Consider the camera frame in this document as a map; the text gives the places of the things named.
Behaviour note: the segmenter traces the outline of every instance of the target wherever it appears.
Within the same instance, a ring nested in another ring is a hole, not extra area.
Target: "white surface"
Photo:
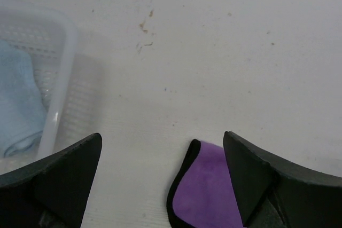
[[[55,10],[18,0],[0,0],[0,40],[28,52],[48,109],[37,159],[53,152],[77,43],[77,29]],[[0,174],[33,162],[33,152],[0,159]]]
[[[83,228],[169,227],[189,141],[226,130],[342,176],[341,0],[26,1],[80,29],[61,133],[104,140]]]

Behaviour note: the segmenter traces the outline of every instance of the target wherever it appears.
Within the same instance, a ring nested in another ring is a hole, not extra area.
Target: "purple fabric with black trim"
[[[194,145],[190,145],[183,162],[188,169],[173,184],[176,189],[168,199],[172,201],[172,211],[168,213],[189,226],[179,221],[170,222],[172,227],[243,228],[223,148],[199,141],[195,145],[200,147],[198,155],[193,156]],[[191,155],[192,163],[187,163]]]

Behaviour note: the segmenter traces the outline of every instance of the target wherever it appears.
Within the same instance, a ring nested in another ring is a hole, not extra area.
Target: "folded cloth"
[[[0,156],[12,156],[40,140],[46,119],[29,54],[0,41]]]
[[[193,140],[171,185],[172,228],[242,228],[222,147]]]

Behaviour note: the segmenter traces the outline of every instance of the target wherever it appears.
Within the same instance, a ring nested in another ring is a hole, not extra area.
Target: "light blue towel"
[[[40,141],[46,119],[29,54],[0,41],[0,156]]]

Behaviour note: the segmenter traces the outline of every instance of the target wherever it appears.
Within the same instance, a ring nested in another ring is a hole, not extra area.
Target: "black trim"
[[[175,180],[172,182],[170,191],[167,195],[166,210],[167,210],[167,215],[169,217],[169,222],[172,228],[195,228],[191,224],[186,223],[185,221],[181,220],[178,216],[176,216],[172,207],[172,202],[173,202],[175,193],[177,191],[178,185],[180,184],[185,173],[189,170],[189,168],[191,167],[191,165],[197,158],[200,149],[201,149],[201,142],[196,139],[192,140],[188,148],[188,151],[186,152],[181,169],[178,172]]]

